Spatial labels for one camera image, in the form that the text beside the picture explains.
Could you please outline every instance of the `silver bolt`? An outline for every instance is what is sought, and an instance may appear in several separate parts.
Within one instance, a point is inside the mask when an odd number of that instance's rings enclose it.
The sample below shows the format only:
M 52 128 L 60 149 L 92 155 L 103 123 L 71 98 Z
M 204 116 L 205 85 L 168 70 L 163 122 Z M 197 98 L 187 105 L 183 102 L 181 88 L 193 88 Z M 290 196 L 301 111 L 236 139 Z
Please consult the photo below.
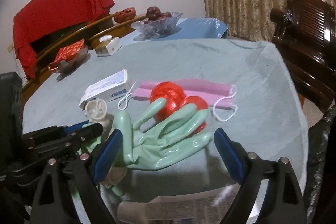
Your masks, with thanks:
M 50 165 L 54 165 L 56 163 L 56 160 L 54 158 L 52 158 L 52 159 L 48 160 L 48 163 Z
M 256 158 L 257 158 L 257 154 L 256 153 L 254 153 L 254 152 L 249 152 L 248 154 L 247 154 L 247 156 L 251 159 L 251 160 L 255 160 Z
M 282 158 L 281 158 L 281 161 L 282 161 L 284 164 L 289 163 L 289 159 L 286 158 L 286 157 L 282 157 Z
M 87 160 L 89 158 L 89 154 L 84 153 L 84 154 L 81 154 L 79 157 L 81 160 Z

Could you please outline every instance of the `mask strap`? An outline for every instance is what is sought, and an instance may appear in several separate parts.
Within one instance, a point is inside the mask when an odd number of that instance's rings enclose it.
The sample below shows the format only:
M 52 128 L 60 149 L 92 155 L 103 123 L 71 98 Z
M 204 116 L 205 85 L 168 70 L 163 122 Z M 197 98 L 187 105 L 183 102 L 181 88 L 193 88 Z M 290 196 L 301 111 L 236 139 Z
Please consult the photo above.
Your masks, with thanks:
M 212 114 L 213 114 L 214 117 L 215 117 L 218 121 L 220 121 L 220 122 L 226 122 L 226 121 L 230 120 L 230 119 L 236 114 L 236 112 L 237 112 L 237 110 L 238 110 L 238 106 L 237 106 L 237 105 L 232 105 L 231 108 L 234 109 L 234 112 L 233 112 L 233 114 L 231 114 L 227 119 L 222 119 L 222 118 L 219 117 L 219 115 L 216 113 L 216 106 L 217 106 L 217 104 L 218 104 L 221 100 L 223 100 L 223 99 L 229 99 L 229 98 L 232 98 L 233 96 L 236 95 L 236 93 L 237 93 L 237 86 L 236 86 L 236 85 L 232 85 L 232 88 L 235 88 L 235 92 L 234 92 L 232 95 L 230 95 L 230 96 L 225 96 L 225 97 L 222 97 L 222 98 L 219 98 L 219 99 L 214 103 L 214 105 L 213 105 L 213 107 L 212 107 Z
M 127 108 L 128 101 L 129 101 L 128 98 L 132 95 L 131 91 L 132 91 L 135 84 L 136 84 L 136 81 L 133 83 L 133 85 L 131 86 L 129 91 L 126 93 L 126 95 L 119 100 L 118 105 L 117 105 L 119 110 L 125 110 Z M 123 108 L 121 108 L 120 105 L 123 103 L 124 100 L 125 100 L 125 106 Z

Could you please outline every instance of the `crumpled translucent glove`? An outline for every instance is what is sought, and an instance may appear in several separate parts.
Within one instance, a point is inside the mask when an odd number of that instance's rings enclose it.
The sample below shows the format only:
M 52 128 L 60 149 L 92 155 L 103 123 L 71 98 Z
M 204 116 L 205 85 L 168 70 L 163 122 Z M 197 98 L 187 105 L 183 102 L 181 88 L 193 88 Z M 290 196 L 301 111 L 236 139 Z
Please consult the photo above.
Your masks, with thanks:
M 117 128 L 123 135 L 123 161 L 128 168 L 165 168 L 195 154 L 210 143 L 212 132 L 191 135 L 209 113 L 207 109 L 197 111 L 195 104 L 182 107 L 153 128 L 141 132 L 141 125 L 154 117 L 165 104 L 164 98 L 155 100 L 133 124 L 126 111 L 120 111 L 114 117 L 111 132 Z

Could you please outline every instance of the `dark wooden chair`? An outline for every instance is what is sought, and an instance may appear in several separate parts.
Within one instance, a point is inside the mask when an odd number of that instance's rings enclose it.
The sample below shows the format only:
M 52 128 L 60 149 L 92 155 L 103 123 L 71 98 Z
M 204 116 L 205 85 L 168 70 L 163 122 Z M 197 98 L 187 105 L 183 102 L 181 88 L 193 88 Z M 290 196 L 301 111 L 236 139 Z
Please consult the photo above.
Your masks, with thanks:
M 287 0 L 273 8 L 272 42 L 282 55 L 296 90 L 325 112 L 336 92 L 335 9 L 325 0 Z

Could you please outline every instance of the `wooden chair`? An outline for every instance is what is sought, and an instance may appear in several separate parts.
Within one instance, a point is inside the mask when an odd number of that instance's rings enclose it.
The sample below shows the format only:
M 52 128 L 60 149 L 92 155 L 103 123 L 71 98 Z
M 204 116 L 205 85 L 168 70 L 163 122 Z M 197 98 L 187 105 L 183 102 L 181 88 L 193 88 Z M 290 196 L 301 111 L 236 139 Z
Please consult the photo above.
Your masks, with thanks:
M 287 0 L 273 8 L 272 42 L 282 55 L 299 94 L 325 112 L 336 92 L 335 10 L 325 0 Z
M 58 41 L 53 43 L 50 47 L 48 47 L 45 51 L 43 51 L 41 54 L 37 56 L 37 72 L 36 72 L 36 78 L 30 79 L 22 88 L 22 101 L 21 105 L 24 106 L 25 103 L 28 101 L 28 99 L 33 95 L 35 91 L 42 85 L 46 79 L 49 78 L 51 75 L 51 72 L 48 69 L 48 64 L 51 63 L 58 52 L 58 50 L 61 47 L 65 47 L 67 45 L 70 45 L 82 38 L 84 38 L 86 41 L 90 42 L 97 42 L 99 41 L 99 38 L 103 35 L 112 35 L 114 37 L 123 37 L 127 35 L 130 32 L 133 32 L 134 29 L 130 27 L 131 23 L 143 20 L 146 16 L 138 16 L 135 17 L 135 19 L 126 21 L 124 23 L 115 25 L 112 27 L 102 29 L 102 26 L 104 26 L 104 23 L 107 22 L 107 20 L 112 20 L 112 18 L 115 16 L 108 15 L 100 20 L 97 20 L 89 25 L 85 26 L 79 26 L 76 28 L 76 30 L 71 31 L 67 34 L 65 34 L 63 37 L 61 37 Z M 99 33 L 96 33 L 95 35 L 92 35 L 92 29 L 99 26 L 98 31 Z

